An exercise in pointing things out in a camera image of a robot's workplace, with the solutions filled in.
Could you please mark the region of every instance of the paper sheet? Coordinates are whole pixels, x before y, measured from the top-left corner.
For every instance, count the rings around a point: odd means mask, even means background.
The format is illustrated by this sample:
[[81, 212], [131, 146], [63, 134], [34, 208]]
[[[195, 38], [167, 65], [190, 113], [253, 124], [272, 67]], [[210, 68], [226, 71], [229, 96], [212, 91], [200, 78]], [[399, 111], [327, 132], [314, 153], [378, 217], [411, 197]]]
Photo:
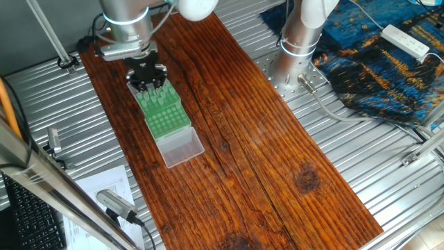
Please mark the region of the paper sheet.
[[[104, 171], [100, 174], [83, 178], [76, 183], [84, 189], [84, 191], [103, 209], [106, 207], [99, 203], [96, 198], [97, 192], [109, 189], [134, 204], [133, 195], [131, 194], [130, 183], [126, 176], [125, 167], [119, 166], [113, 169]], [[139, 246], [144, 247], [144, 239], [142, 237], [142, 229], [140, 226], [130, 224], [126, 220], [119, 217], [119, 223], [123, 231]], [[90, 235], [83, 228], [77, 226], [70, 219], [63, 217], [63, 224], [65, 225], [65, 235], [67, 240], [68, 250], [107, 250], [109, 249], [104, 243], [97, 240]]]

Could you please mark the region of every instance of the clear plastic box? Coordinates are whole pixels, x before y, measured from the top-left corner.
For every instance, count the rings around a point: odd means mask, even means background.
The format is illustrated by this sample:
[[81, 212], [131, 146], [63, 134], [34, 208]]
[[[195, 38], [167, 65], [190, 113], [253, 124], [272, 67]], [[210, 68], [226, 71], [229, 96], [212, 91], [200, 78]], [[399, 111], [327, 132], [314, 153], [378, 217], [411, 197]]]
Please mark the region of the clear plastic box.
[[193, 127], [165, 138], [156, 145], [168, 168], [187, 162], [205, 151]]

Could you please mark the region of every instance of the wooden board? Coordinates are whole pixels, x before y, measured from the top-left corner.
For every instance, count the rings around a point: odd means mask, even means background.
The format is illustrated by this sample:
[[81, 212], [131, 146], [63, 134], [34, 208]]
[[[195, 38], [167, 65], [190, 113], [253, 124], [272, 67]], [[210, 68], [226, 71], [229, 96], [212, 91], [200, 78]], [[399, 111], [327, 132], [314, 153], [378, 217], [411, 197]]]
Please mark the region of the wooden board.
[[381, 227], [215, 14], [155, 34], [205, 153], [167, 169], [123, 62], [81, 54], [168, 249], [358, 249]]

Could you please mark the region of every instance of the wood knot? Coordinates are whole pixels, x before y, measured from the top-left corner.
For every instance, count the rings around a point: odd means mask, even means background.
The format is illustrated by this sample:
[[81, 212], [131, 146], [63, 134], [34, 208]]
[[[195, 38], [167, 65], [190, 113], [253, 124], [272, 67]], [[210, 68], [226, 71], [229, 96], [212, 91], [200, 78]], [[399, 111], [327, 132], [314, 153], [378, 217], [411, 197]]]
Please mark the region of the wood knot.
[[228, 150], [230, 148], [230, 144], [224, 140], [222, 142], [222, 147], [223, 147], [223, 149]]
[[296, 185], [302, 193], [309, 193], [318, 186], [319, 178], [313, 171], [303, 172], [298, 175]]
[[169, 227], [168, 227], [168, 226], [163, 226], [163, 227], [161, 228], [161, 230], [164, 231], [165, 233], [168, 233], [168, 231], [169, 231]]
[[157, 169], [157, 168], [159, 167], [159, 162], [158, 162], [158, 161], [155, 161], [155, 162], [151, 165], [151, 167], [152, 167], [153, 169]]
[[233, 233], [224, 239], [219, 250], [255, 250], [253, 241], [241, 233]]

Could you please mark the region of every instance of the black keyboard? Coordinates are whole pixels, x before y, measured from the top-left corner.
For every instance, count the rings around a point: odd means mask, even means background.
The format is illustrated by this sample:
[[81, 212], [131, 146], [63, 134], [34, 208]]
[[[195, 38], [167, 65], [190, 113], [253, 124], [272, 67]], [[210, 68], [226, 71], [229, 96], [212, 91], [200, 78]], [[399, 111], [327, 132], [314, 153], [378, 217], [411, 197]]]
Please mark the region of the black keyboard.
[[3, 180], [22, 249], [64, 249], [66, 244], [54, 209], [5, 174]]

